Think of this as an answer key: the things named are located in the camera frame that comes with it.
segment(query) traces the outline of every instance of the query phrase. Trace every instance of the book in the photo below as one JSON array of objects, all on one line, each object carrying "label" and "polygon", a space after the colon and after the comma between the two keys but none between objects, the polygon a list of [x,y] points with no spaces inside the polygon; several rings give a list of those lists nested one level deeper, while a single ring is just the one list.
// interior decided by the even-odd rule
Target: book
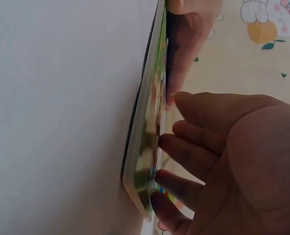
[{"label": "book", "polygon": [[122,171],[123,187],[146,220],[151,220],[152,217],[148,191],[157,187],[154,176],[161,154],[157,149],[165,119],[168,48],[166,14],[165,1],[158,0],[127,137]]}]

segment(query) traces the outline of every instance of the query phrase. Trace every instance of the colorful book cover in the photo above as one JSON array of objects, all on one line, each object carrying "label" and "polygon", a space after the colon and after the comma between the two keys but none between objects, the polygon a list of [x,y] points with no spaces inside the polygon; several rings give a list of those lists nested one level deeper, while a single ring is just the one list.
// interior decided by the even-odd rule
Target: colorful book cover
[{"label": "colorful book cover", "polygon": [[158,45],[156,47],[154,68],[151,74],[151,87],[147,103],[145,122],[143,125],[142,141],[136,164],[134,186],[139,198],[148,211],[152,213],[148,189],[154,187],[154,175],[157,169],[157,147],[160,136],[162,112],[165,110],[166,94],[166,8],[160,27]]}]

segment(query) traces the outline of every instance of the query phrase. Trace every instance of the fingernail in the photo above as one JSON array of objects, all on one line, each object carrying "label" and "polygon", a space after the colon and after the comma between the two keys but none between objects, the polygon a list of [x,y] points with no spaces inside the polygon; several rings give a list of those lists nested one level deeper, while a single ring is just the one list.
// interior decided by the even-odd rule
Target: fingernail
[{"label": "fingernail", "polygon": [[159,197],[157,198],[157,196],[159,196],[159,192],[155,191],[151,194],[150,196],[150,203],[153,206],[154,209],[158,208],[160,206],[159,203]]},{"label": "fingernail", "polygon": [[156,175],[155,175],[155,181],[157,182],[157,178],[160,178],[160,175],[161,173],[164,172],[164,170],[160,169],[156,172]]},{"label": "fingernail", "polygon": [[158,189],[156,189],[156,188],[149,188],[149,189],[148,189],[148,197],[150,198],[151,195],[152,195],[154,192],[158,192]]},{"label": "fingernail", "polygon": [[173,92],[170,94],[171,97],[175,97],[179,92]]}]

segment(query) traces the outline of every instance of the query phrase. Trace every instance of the white wall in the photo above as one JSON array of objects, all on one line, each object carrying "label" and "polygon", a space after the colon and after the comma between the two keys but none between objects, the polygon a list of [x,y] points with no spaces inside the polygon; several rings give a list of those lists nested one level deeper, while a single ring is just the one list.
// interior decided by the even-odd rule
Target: white wall
[{"label": "white wall", "polygon": [[156,0],[0,0],[0,235],[137,235],[120,186]]}]

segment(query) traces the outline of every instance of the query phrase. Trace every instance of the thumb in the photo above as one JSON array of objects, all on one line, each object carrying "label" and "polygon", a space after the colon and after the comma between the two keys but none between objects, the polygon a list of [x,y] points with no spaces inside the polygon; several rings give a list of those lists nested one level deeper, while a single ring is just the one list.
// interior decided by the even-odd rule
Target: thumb
[{"label": "thumb", "polygon": [[217,16],[221,0],[167,0],[167,9],[175,15],[188,13],[213,13]]}]

